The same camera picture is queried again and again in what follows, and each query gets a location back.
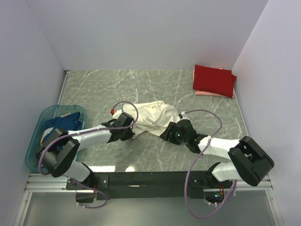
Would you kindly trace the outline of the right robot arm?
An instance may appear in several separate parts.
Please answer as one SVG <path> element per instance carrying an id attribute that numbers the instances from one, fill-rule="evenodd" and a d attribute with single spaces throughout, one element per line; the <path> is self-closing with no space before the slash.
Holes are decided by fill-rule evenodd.
<path id="1" fill-rule="evenodd" d="M 210 168 L 206 182 L 212 188 L 226 180 L 243 180 L 251 186 L 258 186 L 275 166 L 272 158 L 251 137 L 233 140 L 213 138 L 197 133 L 188 119 L 170 122 L 160 138 L 176 145 L 184 142 L 196 154 L 204 151 L 203 154 L 230 160 Z"/>

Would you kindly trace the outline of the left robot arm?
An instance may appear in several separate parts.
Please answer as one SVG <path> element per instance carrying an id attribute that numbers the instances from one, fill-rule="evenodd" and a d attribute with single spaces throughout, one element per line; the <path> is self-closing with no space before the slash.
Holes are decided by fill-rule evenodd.
<path id="1" fill-rule="evenodd" d="M 76 161 L 77 152 L 90 146 L 132 138 L 134 122 L 131 115 L 121 113 L 117 119 L 90 129 L 55 129 L 37 153 L 39 170 L 44 167 L 55 178 L 66 176 L 77 180 L 83 189 L 91 188 L 94 183 L 93 172 L 84 163 Z"/>

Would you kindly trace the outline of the white t-shirt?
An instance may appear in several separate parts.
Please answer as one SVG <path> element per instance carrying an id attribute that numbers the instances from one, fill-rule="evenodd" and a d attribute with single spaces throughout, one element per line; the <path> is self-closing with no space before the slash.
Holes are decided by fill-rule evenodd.
<path id="1" fill-rule="evenodd" d="M 124 104 L 122 107 L 124 113 L 128 113 L 134 119 L 138 119 L 133 126 L 134 137 L 137 138 L 144 132 L 160 136 L 170 122 L 177 123 L 179 113 L 174 106 L 165 104 L 163 101 L 154 101 L 149 103 Z"/>

